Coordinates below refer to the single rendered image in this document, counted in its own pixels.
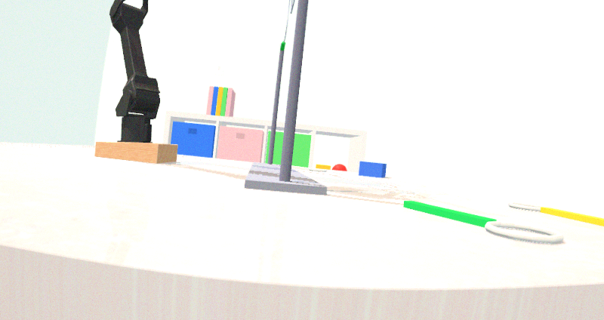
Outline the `white loop with green handle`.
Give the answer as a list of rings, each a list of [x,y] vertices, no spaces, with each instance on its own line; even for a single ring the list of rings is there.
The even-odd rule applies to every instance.
[[[548,229],[542,226],[530,225],[527,223],[514,223],[514,222],[504,222],[497,221],[496,219],[487,218],[483,216],[477,216],[475,214],[468,214],[464,212],[454,211],[452,209],[445,209],[438,206],[427,205],[421,202],[413,202],[413,201],[404,201],[404,208],[410,208],[415,211],[425,212],[432,215],[437,215],[444,218],[449,218],[456,221],[461,221],[463,223],[473,224],[474,226],[481,226],[485,228],[488,232],[492,232],[493,234],[503,236],[506,238],[512,238],[522,241],[528,242],[541,242],[541,243],[556,243],[562,242],[564,237],[561,232],[556,230]],[[528,233],[514,232],[509,231],[502,228],[512,228],[512,229],[524,229],[531,230],[532,232],[539,232],[545,235],[533,235]]]

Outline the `blue rectangular block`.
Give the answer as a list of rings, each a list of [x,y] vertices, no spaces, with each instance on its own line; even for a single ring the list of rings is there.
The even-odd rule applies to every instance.
[[[359,162],[359,175],[363,177],[385,177],[387,164]]]

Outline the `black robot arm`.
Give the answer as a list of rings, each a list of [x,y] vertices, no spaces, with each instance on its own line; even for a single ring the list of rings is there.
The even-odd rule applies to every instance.
[[[117,142],[153,143],[150,119],[157,116],[160,90],[157,79],[146,74],[139,33],[149,2],[143,0],[142,8],[137,8],[124,1],[115,0],[109,12],[112,26],[121,36],[127,75],[123,95],[116,107],[116,117],[123,116],[121,140]]]

